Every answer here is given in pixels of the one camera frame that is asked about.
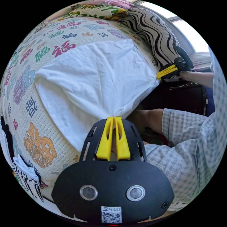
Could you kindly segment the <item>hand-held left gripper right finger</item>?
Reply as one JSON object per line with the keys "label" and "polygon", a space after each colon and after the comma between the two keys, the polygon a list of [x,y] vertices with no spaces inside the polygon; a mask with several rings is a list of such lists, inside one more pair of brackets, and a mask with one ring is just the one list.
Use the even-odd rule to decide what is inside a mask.
{"label": "hand-held left gripper right finger", "polygon": [[117,160],[128,160],[131,157],[128,141],[121,117],[115,118]]}

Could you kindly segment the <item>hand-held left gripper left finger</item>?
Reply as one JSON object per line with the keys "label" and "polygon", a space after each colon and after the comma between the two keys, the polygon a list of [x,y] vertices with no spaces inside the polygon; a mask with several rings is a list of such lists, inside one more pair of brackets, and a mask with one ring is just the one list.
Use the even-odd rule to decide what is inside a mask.
{"label": "hand-held left gripper left finger", "polygon": [[101,160],[110,161],[114,117],[108,117],[105,121],[96,157]]}

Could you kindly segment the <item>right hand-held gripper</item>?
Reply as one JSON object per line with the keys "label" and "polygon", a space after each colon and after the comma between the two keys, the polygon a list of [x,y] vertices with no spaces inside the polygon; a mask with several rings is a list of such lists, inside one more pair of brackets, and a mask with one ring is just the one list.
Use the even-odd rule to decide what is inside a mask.
{"label": "right hand-held gripper", "polygon": [[181,71],[191,71],[194,65],[190,58],[186,61],[182,57],[177,57],[173,62],[166,64],[160,69],[156,79],[165,80],[171,79],[172,77],[179,77]]}

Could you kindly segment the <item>person's right hand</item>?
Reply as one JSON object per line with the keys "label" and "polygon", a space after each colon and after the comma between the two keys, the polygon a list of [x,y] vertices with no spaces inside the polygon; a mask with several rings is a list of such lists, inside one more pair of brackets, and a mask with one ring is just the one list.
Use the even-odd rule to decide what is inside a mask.
{"label": "person's right hand", "polygon": [[181,71],[179,73],[179,76],[180,78],[182,78],[183,80],[186,80],[186,81],[192,81],[194,82],[194,72],[191,72],[191,71]]}

